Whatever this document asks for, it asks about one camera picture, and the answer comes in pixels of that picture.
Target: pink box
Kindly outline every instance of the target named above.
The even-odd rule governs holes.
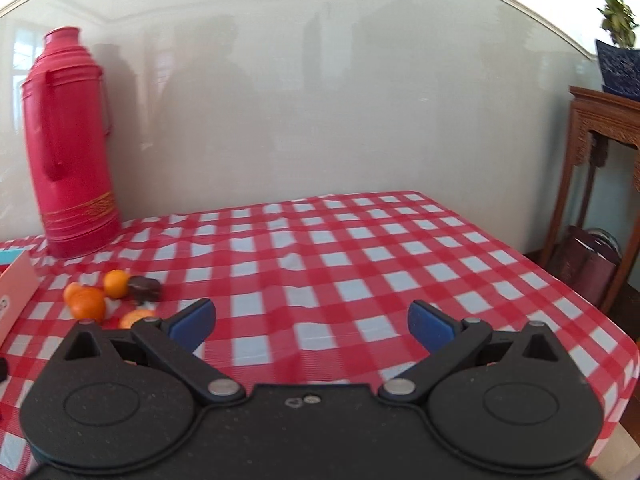
[[[29,303],[40,282],[29,251],[0,251],[0,344]]]

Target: glossy wall panel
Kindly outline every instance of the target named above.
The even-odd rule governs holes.
[[[417,189],[525,250],[555,199],[567,86],[597,84],[499,0],[30,0],[0,18],[0,238],[41,230],[15,103],[63,25],[106,70],[125,218]]]

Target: orange fruit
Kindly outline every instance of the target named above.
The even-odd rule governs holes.
[[[104,320],[107,307],[104,294],[94,286],[84,286],[69,298],[71,315],[75,319],[93,319],[98,323]]]
[[[129,273],[124,270],[110,270],[104,275],[102,288],[112,300],[124,298],[129,293]]]
[[[65,287],[65,291],[62,293],[62,297],[66,304],[69,304],[71,297],[82,288],[82,285],[78,282],[69,283]]]
[[[131,312],[127,312],[118,323],[118,328],[131,328],[136,321],[143,319],[144,317],[155,316],[156,313],[153,310],[149,310],[148,308],[139,308],[137,310],[132,310]]]

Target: wooden stand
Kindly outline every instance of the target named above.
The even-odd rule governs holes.
[[[607,161],[609,139],[640,150],[640,102],[575,86],[569,87],[569,90],[573,94],[574,100],[571,103],[569,131],[558,200],[546,235],[545,247],[538,262],[543,268],[549,263],[558,238],[574,166],[580,166],[587,158],[589,159],[587,185],[576,223],[578,227],[582,227],[593,190],[595,170],[603,167]],[[640,151],[636,155],[633,178],[636,190],[640,191]],[[638,256],[639,248],[640,216],[636,218],[629,244],[600,306],[603,313],[609,312],[620,287],[626,282],[636,256]]]

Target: red and white tablecloth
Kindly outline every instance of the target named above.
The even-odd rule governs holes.
[[[427,352],[406,325],[414,299],[495,329],[546,322],[587,376],[606,422],[604,447],[633,391],[638,349],[598,310],[535,264],[417,192],[314,197],[126,223],[122,236],[73,260],[28,247],[40,288],[2,345],[11,376],[0,385],[0,478],[20,478],[32,459],[20,405],[74,321],[65,285],[99,284],[127,269],[164,284],[168,317],[211,298],[218,323],[196,354],[245,386],[258,382],[380,383]],[[132,310],[109,305],[106,327]]]

